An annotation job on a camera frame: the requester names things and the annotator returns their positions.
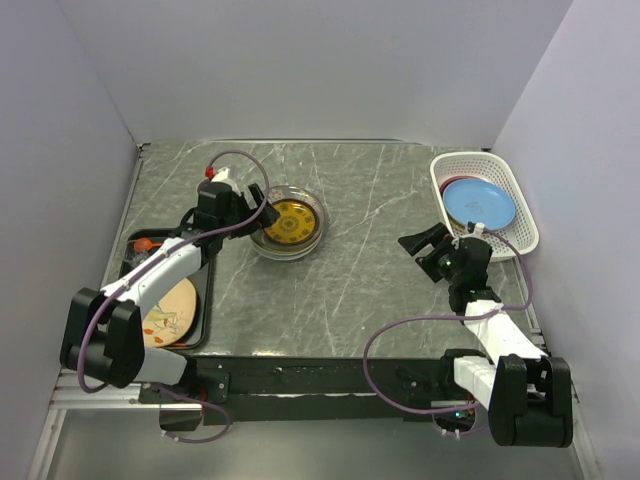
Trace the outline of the yellow patterned plate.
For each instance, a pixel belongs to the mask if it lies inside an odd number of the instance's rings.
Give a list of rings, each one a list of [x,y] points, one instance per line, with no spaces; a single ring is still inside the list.
[[[272,206],[279,213],[279,218],[265,230],[271,242],[284,246],[299,245],[310,240],[317,231],[318,217],[307,203],[285,199]]]

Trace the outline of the blue plastic plate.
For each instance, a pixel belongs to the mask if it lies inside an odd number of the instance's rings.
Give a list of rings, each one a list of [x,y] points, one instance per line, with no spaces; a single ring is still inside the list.
[[[460,225],[483,223],[490,230],[509,226],[516,215],[514,200],[490,182],[463,178],[450,183],[442,195],[448,216]]]

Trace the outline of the woven bamboo plate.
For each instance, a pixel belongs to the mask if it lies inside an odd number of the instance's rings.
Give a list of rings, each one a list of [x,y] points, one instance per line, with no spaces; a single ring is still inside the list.
[[[447,220],[450,223],[451,229],[461,233],[461,234],[469,234],[473,232],[474,227],[469,227],[465,223],[461,223],[460,221],[453,218],[451,215],[447,215]]]

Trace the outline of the red-brown scalloped plate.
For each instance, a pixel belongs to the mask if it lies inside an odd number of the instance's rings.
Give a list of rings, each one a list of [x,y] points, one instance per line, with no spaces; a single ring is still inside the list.
[[[477,179],[474,176],[469,176],[469,175],[459,175],[459,176],[453,176],[451,178],[448,178],[446,180],[443,181],[443,183],[439,186],[439,193],[442,197],[444,197],[444,192],[446,191],[446,189],[454,182],[460,181],[460,180],[466,180],[466,179]]]

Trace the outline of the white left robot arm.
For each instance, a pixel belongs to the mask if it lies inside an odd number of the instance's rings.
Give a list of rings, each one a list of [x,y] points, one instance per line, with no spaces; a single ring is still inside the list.
[[[80,382],[92,378],[117,388],[160,383],[172,399],[191,399],[199,387],[194,367],[183,355],[145,346],[143,320],[179,282],[215,258],[226,238],[266,229],[277,217],[257,184],[243,194],[229,181],[206,183],[196,206],[147,260],[100,290],[83,288],[72,297],[62,367],[75,371]]]

